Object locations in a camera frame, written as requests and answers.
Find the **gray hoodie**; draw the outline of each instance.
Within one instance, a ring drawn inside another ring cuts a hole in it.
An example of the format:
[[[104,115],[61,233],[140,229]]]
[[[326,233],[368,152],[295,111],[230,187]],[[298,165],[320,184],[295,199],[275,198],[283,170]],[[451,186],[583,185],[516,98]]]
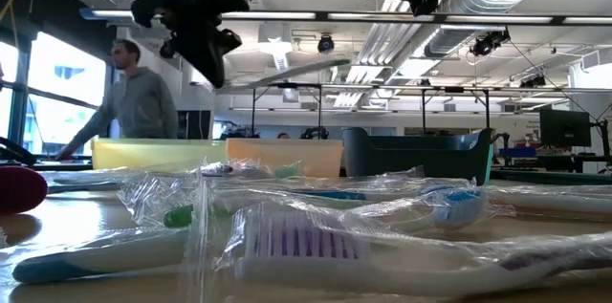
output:
[[[126,138],[176,139],[179,117],[164,79],[148,68],[124,76],[111,87],[102,104],[70,145],[79,147],[102,132],[113,119]]]

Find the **person in background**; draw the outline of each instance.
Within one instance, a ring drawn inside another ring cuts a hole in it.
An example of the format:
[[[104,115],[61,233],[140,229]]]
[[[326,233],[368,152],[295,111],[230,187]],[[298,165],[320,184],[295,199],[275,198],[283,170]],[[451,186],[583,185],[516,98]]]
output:
[[[113,84],[103,102],[78,131],[72,141],[57,155],[66,160],[88,140],[104,131],[117,119],[126,138],[176,139],[178,114],[164,79],[146,67],[139,67],[141,50],[133,41],[115,42],[112,60],[123,71],[120,81]]]

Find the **purple bristles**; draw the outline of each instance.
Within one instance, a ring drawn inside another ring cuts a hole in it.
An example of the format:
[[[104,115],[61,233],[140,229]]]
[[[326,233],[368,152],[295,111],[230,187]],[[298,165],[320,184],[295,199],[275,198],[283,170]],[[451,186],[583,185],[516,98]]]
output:
[[[257,227],[250,230],[251,250],[256,256],[360,260],[368,257],[369,245],[347,234],[332,216],[275,213],[269,218],[262,230]]]

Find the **yellow bin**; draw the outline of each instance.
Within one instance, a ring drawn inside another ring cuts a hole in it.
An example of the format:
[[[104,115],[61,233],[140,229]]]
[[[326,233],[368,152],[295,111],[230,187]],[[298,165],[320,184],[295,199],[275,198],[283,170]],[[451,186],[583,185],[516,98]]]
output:
[[[226,143],[230,159],[251,159],[265,165],[299,162],[305,176],[339,177],[342,141],[227,139]]]
[[[94,169],[142,167],[157,164],[224,162],[228,156],[224,141],[98,139],[93,142]]]

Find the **black camera rig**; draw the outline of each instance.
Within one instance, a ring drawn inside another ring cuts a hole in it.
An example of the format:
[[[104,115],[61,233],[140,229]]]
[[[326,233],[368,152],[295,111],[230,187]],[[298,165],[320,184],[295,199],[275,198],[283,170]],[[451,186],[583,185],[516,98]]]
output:
[[[248,10],[249,0],[136,0],[131,8],[134,21],[146,28],[160,15],[170,30],[160,55],[180,54],[216,88],[225,81],[223,55],[242,45],[238,34],[217,29],[221,14]]]

